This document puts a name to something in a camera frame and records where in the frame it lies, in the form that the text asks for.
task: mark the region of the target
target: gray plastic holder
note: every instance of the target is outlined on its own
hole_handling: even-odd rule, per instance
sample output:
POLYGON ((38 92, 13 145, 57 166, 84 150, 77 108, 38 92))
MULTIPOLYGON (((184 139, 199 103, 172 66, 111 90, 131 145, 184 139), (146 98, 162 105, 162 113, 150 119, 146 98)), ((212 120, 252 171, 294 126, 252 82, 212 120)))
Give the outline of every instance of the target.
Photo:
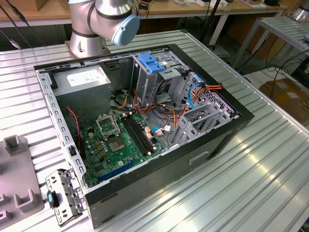
POLYGON ((0 142, 0 231, 43 207, 26 138, 4 138, 0 142))

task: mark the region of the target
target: aluminum extrusion table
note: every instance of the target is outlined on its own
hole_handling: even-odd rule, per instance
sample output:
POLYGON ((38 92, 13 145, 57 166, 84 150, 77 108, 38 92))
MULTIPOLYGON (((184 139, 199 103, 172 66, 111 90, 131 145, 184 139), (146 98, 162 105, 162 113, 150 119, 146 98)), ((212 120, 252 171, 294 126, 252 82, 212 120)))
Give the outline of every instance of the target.
POLYGON ((264 27, 266 31, 257 43, 256 47, 254 48, 253 53, 262 45, 263 41, 267 38, 267 36, 270 33, 273 33, 281 39, 285 40, 290 45, 289 49, 287 49, 286 53, 283 56, 285 58, 281 61, 281 64, 283 64, 290 57, 289 55, 294 47, 301 52, 307 51, 306 54, 309 55, 309 43, 304 39, 305 35, 309 34, 309 22, 299 23, 287 16, 259 18, 253 25, 246 40, 240 47, 234 63, 232 64, 233 68, 238 65, 240 58, 248 47, 251 39, 254 37, 259 26, 264 27))
MULTIPOLYGON (((190 34, 139 35, 111 52, 176 43, 254 115, 215 158, 96 231, 297 231, 309 217, 309 132, 190 34)), ((68 168, 33 65, 71 59, 65 45, 0 53, 0 139, 30 144, 44 209, 4 232, 92 231, 87 212, 59 228, 45 177, 68 168)))

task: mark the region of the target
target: green circuit board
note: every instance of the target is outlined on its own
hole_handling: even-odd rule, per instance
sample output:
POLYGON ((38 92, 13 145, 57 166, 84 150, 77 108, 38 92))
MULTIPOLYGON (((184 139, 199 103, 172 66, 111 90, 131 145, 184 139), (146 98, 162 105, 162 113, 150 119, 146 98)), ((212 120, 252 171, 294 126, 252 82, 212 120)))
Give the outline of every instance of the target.
MULTIPOLYGON (((140 114, 134 114, 132 117, 143 127, 147 126, 140 114)), ((86 166, 86 174, 84 178, 90 188, 97 185, 100 182, 100 177, 104 175, 117 172, 121 168, 126 170, 127 167, 136 166, 165 151, 157 138, 155 138, 156 143, 152 143, 148 139, 156 147, 156 150, 151 155, 144 156, 123 125, 121 118, 116 118, 116 122, 120 133, 118 136, 110 136, 107 140, 103 139, 100 130, 105 132, 113 129, 110 120, 99 122, 101 129, 95 123, 91 127, 81 130, 85 145, 85 159, 83 161, 86 166), (89 136, 89 129, 93 131, 93 136, 89 136)))

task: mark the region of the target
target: wooden workbench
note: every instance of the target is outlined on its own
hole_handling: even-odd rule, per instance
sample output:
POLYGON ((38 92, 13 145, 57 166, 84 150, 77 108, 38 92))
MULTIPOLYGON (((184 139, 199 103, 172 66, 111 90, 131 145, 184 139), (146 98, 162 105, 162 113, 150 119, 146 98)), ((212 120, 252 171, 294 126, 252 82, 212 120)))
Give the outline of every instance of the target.
MULTIPOLYGON (((3 3, 5 10, 10 14, 13 20, 18 20, 15 14, 12 12, 11 8, 3 3)), ((254 9, 239 0, 234 0, 234 2, 228 3, 226 7, 219 7, 217 13, 223 12, 256 12, 256 11, 280 11, 284 10, 286 7, 281 5, 280 7, 268 6, 264 9, 254 9)), ((149 3, 149 17, 151 15, 172 15, 172 14, 205 14, 207 7, 202 7, 195 3, 190 3, 188 5, 176 4, 173 0, 168 2, 152 1, 149 3)), ((20 12, 26 17, 27 20, 48 20, 48 19, 69 19, 70 18, 70 8, 67 0, 49 0, 38 12, 20 10, 20 12)), ((140 11, 141 15, 146 15, 144 10, 140 11)), ((0 21, 8 21, 8 18, 3 12, 0 11, 0 21)))
MULTIPOLYGON (((13 18, 13 20, 18 21, 18 18, 12 12, 10 7, 4 3, 2 5, 13 18)), ((254 9, 239 0, 234 0, 234 2, 228 3, 226 7, 219 7, 215 15, 221 15, 221 18, 213 34, 213 38, 211 39, 210 44, 215 44, 229 15, 276 13, 276 16, 280 16, 285 8, 286 7, 284 5, 281 5, 280 7, 268 6, 267 8, 254 9)), ((49 0, 38 12, 27 10, 20 11, 32 26, 70 23, 70 8, 67 0, 49 0)), ((205 16, 206 12, 207 7, 202 7, 196 3, 179 5, 176 4, 173 0, 169 0, 168 2, 152 1, 149 3, 148 18, 205 16)), ((145 10, 140 10, 140 13, 142 18, 145 18, 147 15, 145 10)), ((18 26, 25 26, 25 24, 22 22, 16 22, 16 24, 18 26)), ((8 18, 5 16, 5 14, 0 11, 0 28, 1 27, 12 27, 12 24, 8 21, 8 18)))

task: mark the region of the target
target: blue drive bay latch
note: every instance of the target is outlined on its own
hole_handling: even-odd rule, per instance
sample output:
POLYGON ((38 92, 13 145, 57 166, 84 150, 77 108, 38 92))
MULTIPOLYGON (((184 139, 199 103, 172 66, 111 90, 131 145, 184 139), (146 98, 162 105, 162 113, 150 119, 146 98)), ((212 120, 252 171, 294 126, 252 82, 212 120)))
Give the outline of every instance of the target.
POLYGON ((166 69, 164 66, 160 65, 156 58, 150 54, 141 54, 138 55, 138 57, 150 73, 157 73, 166 69))

